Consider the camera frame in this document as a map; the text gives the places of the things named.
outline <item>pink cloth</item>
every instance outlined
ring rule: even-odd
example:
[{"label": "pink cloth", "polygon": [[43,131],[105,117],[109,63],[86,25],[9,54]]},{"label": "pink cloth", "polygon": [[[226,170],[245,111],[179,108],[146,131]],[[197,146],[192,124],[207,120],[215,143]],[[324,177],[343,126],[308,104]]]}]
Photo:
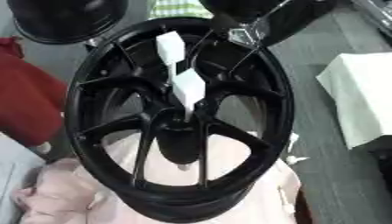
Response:
[{"label": "pink cloth", "polygon": [[[138,134],[129,136],[107,148],[109,155],[129,172],[133,168],[138,138]],[[209,146],[209,157],[214,161],[210,164],[210,179],[229,172],[249,155],[245,145],[222,136],[212,136]],[[165,175],[157,167],[164,167]],[[148,180],[160,184],[189,185],[198,177],[197,164],[189,171],[180,171],[162,157],[156,143],[152,145],[145,169]],[[284,205],[295,203],[299,187],[297,175],[278,160],[243,201],[219,217],[200,223],[295,224],[294,214],[287,212]],[[20,190],[15,196],[26,211],[21,224],[161,223],[125,205],[75,159],[48,165],[40,173],[35,187]]]}]

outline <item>wheel lip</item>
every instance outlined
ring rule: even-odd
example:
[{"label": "wheel lip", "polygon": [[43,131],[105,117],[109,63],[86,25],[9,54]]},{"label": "wheel lip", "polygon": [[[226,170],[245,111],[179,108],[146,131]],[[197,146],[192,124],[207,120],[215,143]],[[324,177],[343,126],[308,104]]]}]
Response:
[{"label": "wheel lip", "polygon": [[284,70],[280,66],[279,62],[275,58],[275,56],[266,48],[262,48],[260,54],[266,60],[266,64],[269,66],[271,72],[275,75],[279,76],[282,80],[282,88],[286,91],[285,99],[283,100],[286,107],[286,120],[283,121],[283,128],[281,135],[278,136],[280,139],[279,142],[276,142],[273,148],[273,156],[269,157],[269,159],[265,160],[263,166],[260,166],[258,169],[252,171],[246,178],[241,179],[236,185],[225,185],[222,188],[220,185],[212,186],[209,190],[202,192],[200,189],[195,188],[194,186],[186,187],[189,190],[187,195],[176,195],[175,193],[171,193],[171,198],[167,199],[168,193],[156,192],[156,191],[142,191],[137,188],[132,188],[131,186],[125,185],[118,179],[112,177],[108,174],[107,171],[102,169],[99,165],[94,162],[94,159],[88,157],[88,155],[84,152],[81,143],[76,139],[77,136],[74,134],[75,127],[78,127],[75,117],[76,115],[76,105],[79,104],[78,101],[74,101],[74,99],[78,99],[78,94],[80,92],[77,91],[77,84],[79,76],[87,75],[87,71],[90,70],[90,67],[93,67],[96,62],[108,52],[111,48],[110,43],[113,40],[118,39],[120,42],[124,39],[129,39],[132,36],[136,36],[137,34],[151,31],[156,29],[161,24],[180,24],[180,23],[192,23],[192,25],[208,25],[208,20],[203,18],[195,18],[195,17],[176,17],[176,18],[160,18],[154,19],[147,22],[143,22],[141,24],[132,25],[122,31],[119,31],[117,34],[103,41],[100,46],[93,50],[92,53],[87,57],[85,62],[82,64],[80,69],[77,71],[76,75],[73,78],[73,81],[68,89],[67,99],[66,99],[66,133],[68,137],[71,139],[71,144],[73,146],[73,150],[76,155],[79,157],[83,166],[93,174],[95,178],[97,178],[101,183],[105,186],[109,187],[113,191],[118,194],[125,195],[126,197],[135,197],[141,200],[148,201],[160,201],[164,203],[173,203],[173,204],[181,204],[181,203],[197,203],[197,202],[207,202],[211,200],[218,200],[221,197],[225,197],[229,194],[233,194],[243,189],[245,186],[249,186],[254,183],[258,178],[260,178],[278,159],[281,151],[286,145],[293,124],[294,117],[294,102],[292,97],[291,86],[288,78],[285,75]]}]

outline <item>gray floor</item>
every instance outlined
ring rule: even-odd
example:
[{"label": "gray floor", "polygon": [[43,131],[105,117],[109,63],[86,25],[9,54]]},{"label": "gray floor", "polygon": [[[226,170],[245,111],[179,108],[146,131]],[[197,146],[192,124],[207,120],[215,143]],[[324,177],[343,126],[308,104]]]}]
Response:
[{"label": "gray floor", "polygon": [[[148,7],[129,8],[112,31],[146,19]],[[10,27],[5,34],[16,33]],[[82,45],[47,46],[23,41],[26,59],[69,82],[86,56]],[[365,151],[348,151],[334,106],[315,76],[340,53],[378,53],[390,48],[360,15],[341,6],[295,36],[271,47],[290,76],[297,103],[294,151],[311,160],[295,166],[317,224],[392,223],[392,200],[375,161]],[[60,136],[58,147],[68,147]]]}]

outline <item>white cloth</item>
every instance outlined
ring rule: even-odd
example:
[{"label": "white cloth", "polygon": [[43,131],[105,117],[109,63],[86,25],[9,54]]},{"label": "white cloth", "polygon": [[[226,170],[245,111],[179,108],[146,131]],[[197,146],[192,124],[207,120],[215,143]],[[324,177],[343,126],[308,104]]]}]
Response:
[{"label": "white cloth", "polygon": [[341,54],[317,77],[335,100],[348,149],[392,135],[392,53]]},{"label": "white cloth", "polygon": [[[110,156],[129,172],[132,172],[139,137],[135,134],[108,147]],[[222,136],[210,137],[209,151],[210,179],[229,172],[249,154],[244,144]],[[146,177],[160,184],[189,185],[198,177],[197,166],[193,164],[189,171],[180,171],[162,157],[155,142],[145,166]],[[283,190],[288,203],[295,204],[299,187],[297,175],[279,160],[238,205],[219,217],[200,223],[295,224],[294,214],[284,210],[279,189]],[[135,212],[83,167],[75,168],[72,161],[59,161],[46,167],[36,188],[33,195],[26,195],[28,193],[23,191],[17,194],[19,203],[28,206],[21,224],[162,223]]]}]

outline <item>wheel spoke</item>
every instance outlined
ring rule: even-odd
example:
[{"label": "wheel spoke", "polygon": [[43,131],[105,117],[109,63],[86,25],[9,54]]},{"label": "wheel spoke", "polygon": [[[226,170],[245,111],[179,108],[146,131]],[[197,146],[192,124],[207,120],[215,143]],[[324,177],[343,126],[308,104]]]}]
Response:
[{"label": "wheel spoke", "polygon": [[140,136],[139,147],[137,149],[135,166],[133,169],[132,182],[133,186],[137,185],[137,182],[145,180],[144,178],[144,164],[147,160],[147,156],[150,151],[152,142],[154,141],[154,135],[151,127],[148,127],[142,132]]},{"label": "wheel spoke", "polygon": [[259,151],[270,147],[270,144],[262,139],[252,136],[248,132],[216,118],[213,118],[211,121],[209,130],[211,134],[217,134],[238,140],[246,144],[252,151]]},{"label": "wheel spoke", "polygon": [[252,87],[243,81],[221,81],[207,90],[207,95],[245,95],[264,99],[266,102],[280,102],[284,96],[276,91],[268,90],[263,87]]},{"label": "wheel spoke", "polygon": [[130,55],[128,54],[127,50],[125,50],[125,48],[119,43],[119,42],[115,42],[114,46],[120,50],[122,57],[125,59],[125,61],[127,62],[129,69],[133,70],[137,64],[135,63],[135,61],[130,57]]},{"label": "wheel spoke", "polygon": [[88,80],[79,84],[85,89],[101,90],[104,88],[134,88],[137,90],[149,90],[155,94],[161,94],[163,87],[158,87],[154,83],[146,80],[145,78],[135,76],[116,76],[104,77],[95,80]]},{"label": "wheel spoke", "polygon": [[208,187],[208,130],[205,125],[201,125],[199,133],[200,154],[199,154],[199,185]]},{"label": "wheel spoke", "polygon": [[140,130],[142,119],[139,115],[129,115],[83,130],[81,136],[102,139],[107,134],[120,130]]}]

